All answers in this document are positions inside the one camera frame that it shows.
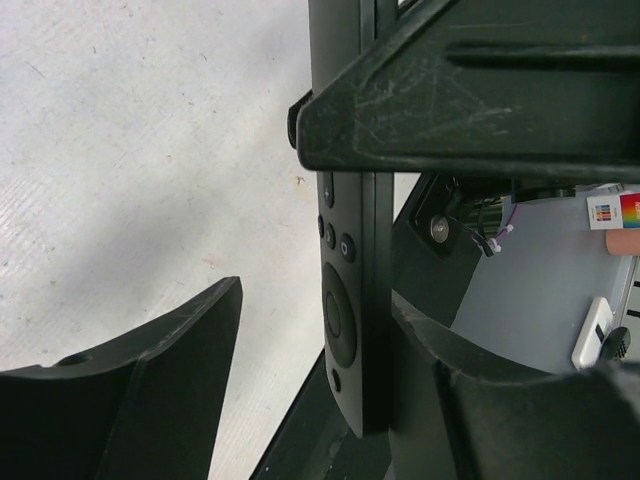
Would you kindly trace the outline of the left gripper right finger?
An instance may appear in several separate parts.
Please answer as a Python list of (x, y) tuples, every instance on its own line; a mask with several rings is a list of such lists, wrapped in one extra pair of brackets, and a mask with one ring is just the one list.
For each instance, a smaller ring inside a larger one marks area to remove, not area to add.
[(635, 479), (639, 368), (552, 375), (393, 303), (389, 442), (399, 479)]

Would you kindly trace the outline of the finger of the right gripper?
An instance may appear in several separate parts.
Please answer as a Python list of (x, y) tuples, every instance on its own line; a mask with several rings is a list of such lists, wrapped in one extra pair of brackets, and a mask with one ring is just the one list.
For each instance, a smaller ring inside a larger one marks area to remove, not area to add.
[(635, 1), (312, 1), (315, 171), (635, 183)]

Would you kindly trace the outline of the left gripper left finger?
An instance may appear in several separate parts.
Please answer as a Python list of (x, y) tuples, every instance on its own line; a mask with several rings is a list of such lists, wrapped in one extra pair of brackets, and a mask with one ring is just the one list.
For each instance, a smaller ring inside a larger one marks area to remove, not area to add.
[(56, 364), (1, 375), (5, 479), (204, 479), (241, 315), (226, 277)]

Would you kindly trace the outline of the black remote control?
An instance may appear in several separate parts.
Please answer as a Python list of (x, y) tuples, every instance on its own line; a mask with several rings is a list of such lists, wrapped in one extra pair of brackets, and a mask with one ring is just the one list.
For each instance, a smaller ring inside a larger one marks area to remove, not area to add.
[[(309, 4), (312, 91), (339, 73), (396, 22), (395, 1)], [(391, 412), (390, 173), (317, 176), (326, 371), (353, 433), (386, 431)]]

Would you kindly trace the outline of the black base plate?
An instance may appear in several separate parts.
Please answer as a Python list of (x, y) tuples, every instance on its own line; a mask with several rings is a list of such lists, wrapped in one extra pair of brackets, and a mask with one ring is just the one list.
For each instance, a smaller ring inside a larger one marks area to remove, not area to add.
[[(453, 217), (472, 216), (473, 202), (460, 198), (452, 177), (423, 175), (392, 231), (393, 287), (420, 313), (451, 327), (479, 250), (460, 227), (437, 243), (428, 233), (445, 208)], [(255, 479), (453, 479), (444, 423), (431, 398), (434, 385), (407, 334), (395, 338), (394, 426), (386, 434), (357, 438), (330, 392), (318, 358), (254, 470)]]

